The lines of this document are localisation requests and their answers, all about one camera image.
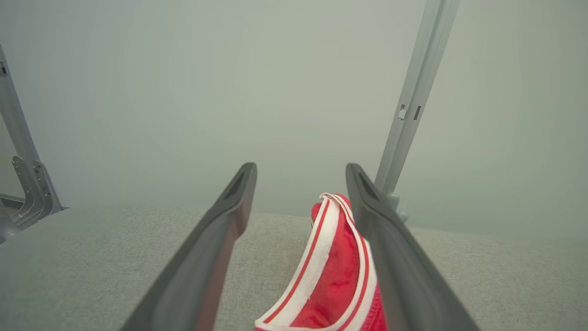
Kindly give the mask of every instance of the red and white striped trim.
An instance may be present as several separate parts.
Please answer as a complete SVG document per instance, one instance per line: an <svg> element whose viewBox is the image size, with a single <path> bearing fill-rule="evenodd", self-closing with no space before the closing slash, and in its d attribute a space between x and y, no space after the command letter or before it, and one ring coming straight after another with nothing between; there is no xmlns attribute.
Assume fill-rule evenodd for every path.
<svg viewBox="0 0 588 331"><path fill-rule="evenodd" d="M332 247L342 210L352 230L359 253L359 278L353 298L341 317L332 325L316 330L360 330L368 316L377 286L376 270L368 242L355 229L351 208L337 194L320 195L320 206L310 239L286 291L276 304L255 321L255 327L268 331L302 330L290 327L313 293Z"/></svg>

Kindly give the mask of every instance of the fabric texture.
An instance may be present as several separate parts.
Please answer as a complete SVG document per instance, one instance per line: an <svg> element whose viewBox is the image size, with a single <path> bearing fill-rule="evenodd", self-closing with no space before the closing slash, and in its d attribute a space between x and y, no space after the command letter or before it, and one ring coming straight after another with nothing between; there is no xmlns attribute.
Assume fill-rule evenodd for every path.
<svg viewBox="0 0 588 331"><path fill-rule="evenodd" d="M71 208L19 233L0 245L0 330L118 330L202 212ZM251 215L231 255L216 330L252 330L279 300L309 219ZM588 329L585 240L411 231L482 330Z"/></svg>
<svg viewBox="0 0 588 331"><path fill-rule="evenodd" d="M298 268L256 330L386 330L369 243L355 229L349 200L320 197Z"/></svg>

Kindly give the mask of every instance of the gray wall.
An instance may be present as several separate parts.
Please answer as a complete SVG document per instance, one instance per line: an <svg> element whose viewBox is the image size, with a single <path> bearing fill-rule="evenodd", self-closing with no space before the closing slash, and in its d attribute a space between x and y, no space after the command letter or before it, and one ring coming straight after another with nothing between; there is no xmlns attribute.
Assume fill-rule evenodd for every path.
<svg viewBox="0 0 588 331"><path fill-rule="evenodd" d="M425 1L2 0L0 43L61 203L309 215L375 175Z"/></svg>
<svg viewBox="0 0 588 331"><path fill-rule="evenodd" d="M397 186L412 224L588 236L586 15L462 1Z"/></svg>
<svg viewBox="0 0 588 331"><path fill-rule="evenodd" d="M463 0L397 190L412 224L582 236L584 0ZM424 1L9 1L0 43L66 206L209 204L259 165L257 211L308 215L375 176Z"/></svg>

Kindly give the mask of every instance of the gray fabric surface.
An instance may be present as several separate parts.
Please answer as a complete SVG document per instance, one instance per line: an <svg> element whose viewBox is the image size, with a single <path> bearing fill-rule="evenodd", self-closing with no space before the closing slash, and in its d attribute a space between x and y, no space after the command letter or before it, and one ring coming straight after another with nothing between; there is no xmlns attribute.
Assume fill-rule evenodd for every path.
<svg viewBox="0 0 588 331"><path fill-rule="evenodd" d="M50 216L0 246L0 330L117 330L202 213L107 206ZM413 229L484 330L588 329L588 244ZM251 330L282 294L309 219L252 215L216 330Z"/></svg>

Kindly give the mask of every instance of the red cloth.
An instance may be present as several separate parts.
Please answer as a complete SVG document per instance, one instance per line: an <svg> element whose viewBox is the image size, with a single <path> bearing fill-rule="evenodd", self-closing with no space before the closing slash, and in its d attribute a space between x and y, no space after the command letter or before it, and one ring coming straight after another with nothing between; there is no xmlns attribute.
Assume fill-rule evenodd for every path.
<svg viewBox="0 0 588 331"><path fill-rule="evenodd" d="M355 229L350 202L341 194L321 199L312 208L313 229L296 273L255 322L258 331L386 330L369 243Z"/></svg>

